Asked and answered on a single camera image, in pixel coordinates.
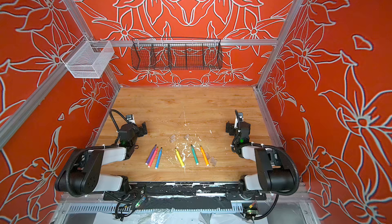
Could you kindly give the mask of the pink marker pen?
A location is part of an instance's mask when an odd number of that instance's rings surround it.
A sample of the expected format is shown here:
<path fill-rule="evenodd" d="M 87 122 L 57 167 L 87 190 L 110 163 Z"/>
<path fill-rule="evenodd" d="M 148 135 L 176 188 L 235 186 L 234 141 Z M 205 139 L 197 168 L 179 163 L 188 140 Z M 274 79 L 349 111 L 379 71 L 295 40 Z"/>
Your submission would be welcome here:
<path fill-rule="evenodd" d="M 155 148 L 155 150 L 154 150 L 154 152 L 153 152 L 153 154 L 152 154 L 152 156 L 150 158 L 150 161 L 148 163 L 148 168 L 150 168 L 152 166 L 153 161 L 154 161 L 154 159 L 155 159 L 155 157 L 157 155 L 157 152 L 158 152 L 158 147 L 156 146 L 156 148 Z"/>

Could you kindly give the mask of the blue marker pen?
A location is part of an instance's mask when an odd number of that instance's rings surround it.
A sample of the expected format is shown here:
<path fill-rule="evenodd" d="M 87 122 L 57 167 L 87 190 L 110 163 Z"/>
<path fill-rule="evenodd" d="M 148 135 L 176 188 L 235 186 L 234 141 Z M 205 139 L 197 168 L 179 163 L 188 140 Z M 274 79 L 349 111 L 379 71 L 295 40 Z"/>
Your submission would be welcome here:
<path fill-rule="evenodd" d="M 158 154 L 158 157 L 157 157 L 156 164 L 155 164 L 155 169 L 159 168 L 159 163 L 160 163 L 160 159 L 161 159 L 161 156 L 162 156 L 162 152 L 163 152 L 163 148 L 161 147 L 161 149 L 159 150 L 159 154 Z"/>

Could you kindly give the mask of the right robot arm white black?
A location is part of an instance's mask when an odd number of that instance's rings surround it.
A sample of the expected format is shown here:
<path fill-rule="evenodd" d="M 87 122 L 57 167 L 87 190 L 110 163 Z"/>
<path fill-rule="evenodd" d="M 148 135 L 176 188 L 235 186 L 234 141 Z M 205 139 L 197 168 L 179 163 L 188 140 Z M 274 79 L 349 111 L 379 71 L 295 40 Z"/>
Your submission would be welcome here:
<path fill-rule="evenodd" d="M 284 148 L 250 141 L 251 125 L 244 121 L 227 122 L 225 130 L 233 137 L 232 152 L 256 164 L 257 173 L 242 178 L 247 191 L 285 196 L 297 192 L 300 186 L 299 172 Z"/>

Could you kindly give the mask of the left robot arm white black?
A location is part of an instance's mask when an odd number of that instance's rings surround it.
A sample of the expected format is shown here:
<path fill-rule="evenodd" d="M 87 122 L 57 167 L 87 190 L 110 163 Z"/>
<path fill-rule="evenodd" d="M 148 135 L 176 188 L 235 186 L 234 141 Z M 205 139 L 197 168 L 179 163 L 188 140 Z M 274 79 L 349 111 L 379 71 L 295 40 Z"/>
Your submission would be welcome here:
<path fill-rule="evenodd" d="M 126 176 L 103 174 L 101 169 L 104 165 L 129 159 L 137 148 L 137 139 L 147 134 L 145 122 L 141 126 L 127 123 L 119 129 L 114 144 L 75 149 L 56 179 L 55 190 L 73 197 L 105 192 L 116 199 L 130 194 Z"/>

